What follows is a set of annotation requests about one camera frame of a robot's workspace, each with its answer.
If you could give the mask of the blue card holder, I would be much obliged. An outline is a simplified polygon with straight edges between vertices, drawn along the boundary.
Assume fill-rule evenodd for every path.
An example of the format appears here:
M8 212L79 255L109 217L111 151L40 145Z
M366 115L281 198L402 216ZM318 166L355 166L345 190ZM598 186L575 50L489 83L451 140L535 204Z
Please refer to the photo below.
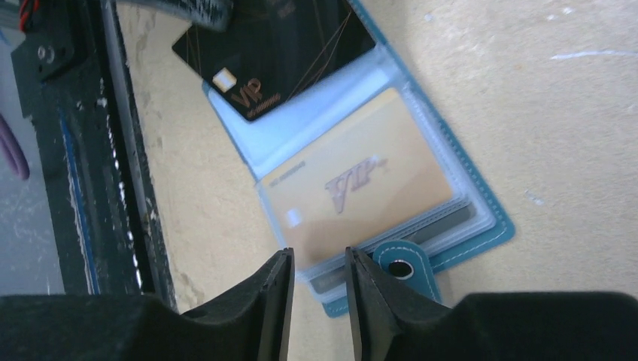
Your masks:
M347 2L375 46L290 101L248 122L204 80L202 89L248 167L266 218L283 248L288 246L265 197L263 178L368 101L386 89L396 89L451 182L453 198L401 226L348 247L368 253L385 268L405 266L407 272L403 280L439 301L435 273L509 240L512 225L448 124L363 3ZM331 317L341 316L348 310L345 249L304 270L296 264L296 276L308 285Z

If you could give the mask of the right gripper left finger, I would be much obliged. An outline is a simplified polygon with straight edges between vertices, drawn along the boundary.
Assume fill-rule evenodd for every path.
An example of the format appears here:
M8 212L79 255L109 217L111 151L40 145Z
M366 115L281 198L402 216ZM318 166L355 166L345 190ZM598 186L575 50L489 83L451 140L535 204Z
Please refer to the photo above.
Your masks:
M183 314L152 296L4 296L3 360L284 360L294 253Z

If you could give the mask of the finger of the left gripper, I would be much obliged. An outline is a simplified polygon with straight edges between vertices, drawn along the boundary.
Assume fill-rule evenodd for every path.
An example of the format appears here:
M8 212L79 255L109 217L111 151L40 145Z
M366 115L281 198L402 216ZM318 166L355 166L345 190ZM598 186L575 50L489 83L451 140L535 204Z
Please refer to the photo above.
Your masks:
M215 32L228 29L235 5L233 0L122 0L121 3L160 11Z

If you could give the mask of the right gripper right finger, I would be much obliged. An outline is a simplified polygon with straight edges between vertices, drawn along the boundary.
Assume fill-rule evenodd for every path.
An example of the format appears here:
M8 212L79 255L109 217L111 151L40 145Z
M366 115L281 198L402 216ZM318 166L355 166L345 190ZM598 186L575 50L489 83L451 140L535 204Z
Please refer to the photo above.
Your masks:
M345 251L358 360L635 360L637 301L614 292L471 293L448 308Z

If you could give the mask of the gold VIP card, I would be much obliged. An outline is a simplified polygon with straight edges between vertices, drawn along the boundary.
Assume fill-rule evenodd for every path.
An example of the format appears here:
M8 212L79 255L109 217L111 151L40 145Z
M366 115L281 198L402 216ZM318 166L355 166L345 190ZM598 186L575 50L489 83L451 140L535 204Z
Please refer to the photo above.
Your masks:
M394 88L304 147L262 184L301 270L453 198L451 182Z

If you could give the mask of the black VIP card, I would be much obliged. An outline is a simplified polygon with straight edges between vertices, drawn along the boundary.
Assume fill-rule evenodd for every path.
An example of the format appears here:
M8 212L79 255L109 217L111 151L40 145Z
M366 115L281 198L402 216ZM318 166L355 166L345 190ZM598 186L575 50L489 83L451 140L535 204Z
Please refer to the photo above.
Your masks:
M237 1L225 32L191 26L172 49L253 122L374 46L347 1Z

